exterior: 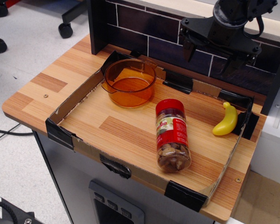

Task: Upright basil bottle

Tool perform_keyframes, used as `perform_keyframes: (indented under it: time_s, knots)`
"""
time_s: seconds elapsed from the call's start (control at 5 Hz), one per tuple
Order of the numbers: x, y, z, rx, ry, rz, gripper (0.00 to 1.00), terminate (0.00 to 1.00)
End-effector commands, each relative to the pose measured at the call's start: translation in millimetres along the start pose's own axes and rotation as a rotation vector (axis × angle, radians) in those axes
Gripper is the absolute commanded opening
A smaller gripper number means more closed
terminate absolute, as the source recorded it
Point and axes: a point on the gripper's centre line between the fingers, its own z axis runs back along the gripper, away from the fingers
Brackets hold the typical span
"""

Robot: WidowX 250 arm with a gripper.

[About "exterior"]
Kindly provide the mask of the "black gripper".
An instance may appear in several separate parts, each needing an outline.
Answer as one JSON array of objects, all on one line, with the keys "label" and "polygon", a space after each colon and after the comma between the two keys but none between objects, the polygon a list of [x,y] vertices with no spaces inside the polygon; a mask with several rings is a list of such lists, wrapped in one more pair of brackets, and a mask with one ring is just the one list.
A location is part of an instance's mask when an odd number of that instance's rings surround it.
[{"label": "black gripper", "polygon": [[232,74],[246,66],[262,51],[253,38],[244,32],[243,27],[226,26],[214,17],[183,18],[180,38],[187,62],[190,62],[197,47],[207,46],[229,55],[223,74]]}]

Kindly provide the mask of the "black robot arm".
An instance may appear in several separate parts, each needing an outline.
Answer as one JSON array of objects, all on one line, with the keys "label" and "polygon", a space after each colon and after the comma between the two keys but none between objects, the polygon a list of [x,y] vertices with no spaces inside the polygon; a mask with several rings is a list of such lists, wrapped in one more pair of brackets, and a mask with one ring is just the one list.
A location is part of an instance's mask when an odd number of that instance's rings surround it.
[{"label": "black robot arm", "polygon": [[261,53],[254,39],[264,31],[262,15],[271,13],[276,0],[218,0],[209,18],[183,18],[180,37],[184,58],[197,47],[209,46],[228,56],[222,75],[230,75]]}]

